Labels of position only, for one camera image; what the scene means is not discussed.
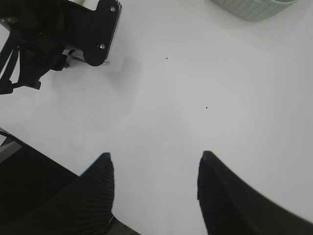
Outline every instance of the gray container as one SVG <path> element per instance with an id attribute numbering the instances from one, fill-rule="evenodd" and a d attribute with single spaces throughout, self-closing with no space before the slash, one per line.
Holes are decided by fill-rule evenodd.
<path id="1" fill-rule="evenodd" d="M 219 6 L 247 21 L 265 20 L 297 0 L 213 0 Z"/>

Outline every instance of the white table surface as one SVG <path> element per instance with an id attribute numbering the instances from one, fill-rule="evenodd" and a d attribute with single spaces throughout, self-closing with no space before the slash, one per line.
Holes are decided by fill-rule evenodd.
<path id="1" fill-rule="evenodd" d="M 121 3 L 111 65 L 0 96 L 0 126 L 76 174 L 111 152 L 113 213 L 143 235 L 206 234 L 204 150 L 313 222 L 313 1 L 260 23 L 209 0 Z"/>

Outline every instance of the ribbed rubber pad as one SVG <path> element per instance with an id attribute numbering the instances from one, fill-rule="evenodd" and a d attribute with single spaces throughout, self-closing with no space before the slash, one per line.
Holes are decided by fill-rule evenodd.
<path id="1" fill-rule="evenodd" d="M 219 6 L 247 21 L 261 21 L 276 15 L 296 1 L 213 0 Z"/>
<path id="2" fill-rule="evenodd" d="M 212 152 L 200 162 L 198 199 L 209 235 L 313 234 L 313 224 L 259 194 Z"/>
<path id="3" fill-rule="evenodd" d="M 100 235 L 112 218 L 114 169 L 109 154 L 45 206 L 11 224 L 6 235 Z"/>

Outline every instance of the black metal bracket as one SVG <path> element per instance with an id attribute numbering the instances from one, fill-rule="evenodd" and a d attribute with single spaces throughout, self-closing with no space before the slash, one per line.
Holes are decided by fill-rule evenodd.
<path id="1" fill-rule="evenodd" d="M 21 14 L 19 8 L 26 10 Z M 39 79 L 49 70 L 69 66 L 65 50 L 80 51 L 82 60 L 91 66 L 103 64 L 121 11 L 117 0 L 100 0 L 95 11 L 68 0 L 2 0 L 0 24 L 10 30 L 10 36 L 0 53 L 0 73 L 6 65 L 0 77 L 0 94 L 11 94 L 22 86 L 39 89 Z M 18 56 L 20 76 L 12 84 Z"/>

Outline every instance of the white tabletop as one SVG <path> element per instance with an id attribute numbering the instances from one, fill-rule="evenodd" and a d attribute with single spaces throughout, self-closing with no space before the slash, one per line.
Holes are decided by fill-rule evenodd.
<path id="1" fill-rule="evenodd" d="M 0 126 L 77 174 L 110 152 L 113 213 L 143 235 L 206 234 L 204 150 L 313 222 L 313 1 L 259 23 L 209 0 L 121 3 L 111 65 L 0 96 Z"/>

